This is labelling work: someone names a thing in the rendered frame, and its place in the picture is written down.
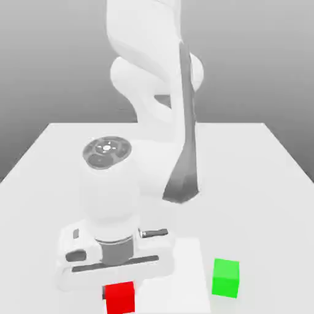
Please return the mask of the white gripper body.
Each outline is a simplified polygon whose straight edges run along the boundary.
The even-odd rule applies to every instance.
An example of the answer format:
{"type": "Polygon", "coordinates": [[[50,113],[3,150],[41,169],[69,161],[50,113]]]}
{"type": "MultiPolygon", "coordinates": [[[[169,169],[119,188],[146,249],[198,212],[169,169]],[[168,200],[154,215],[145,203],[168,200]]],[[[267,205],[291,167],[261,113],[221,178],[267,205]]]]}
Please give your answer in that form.
{"type": "Polygon", "coordinates": [[[62,291],[75,291],[165,277],[173,273],[174,266],[172,254],[131,258],[118,266],[109,266],[101,262],[84,266],[70,266],[62,270],[57,277],[57,287],[62,291]]]}

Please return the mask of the small red cube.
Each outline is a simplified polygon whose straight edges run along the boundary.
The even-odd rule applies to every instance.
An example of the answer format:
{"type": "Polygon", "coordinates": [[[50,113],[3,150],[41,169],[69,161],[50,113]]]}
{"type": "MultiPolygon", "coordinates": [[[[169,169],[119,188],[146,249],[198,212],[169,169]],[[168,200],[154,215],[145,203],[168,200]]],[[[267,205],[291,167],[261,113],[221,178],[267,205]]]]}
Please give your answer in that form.
{"type": "Polygon", "coordinates": [[[107,314],[135,312],[135,289],[132,281],[105,286],[107,314]]]}

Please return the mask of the small green cube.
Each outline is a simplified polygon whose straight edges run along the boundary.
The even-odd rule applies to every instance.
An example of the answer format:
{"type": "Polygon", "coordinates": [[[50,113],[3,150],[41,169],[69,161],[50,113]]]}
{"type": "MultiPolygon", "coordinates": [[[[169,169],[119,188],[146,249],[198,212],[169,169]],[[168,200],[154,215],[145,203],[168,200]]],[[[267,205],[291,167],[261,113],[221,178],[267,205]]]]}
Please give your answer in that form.
{"type": "Polygon", "coordinates": [[[212,294],[236,299],[240,284],[240,263],[215,258],[212,276],[212,294]]]}

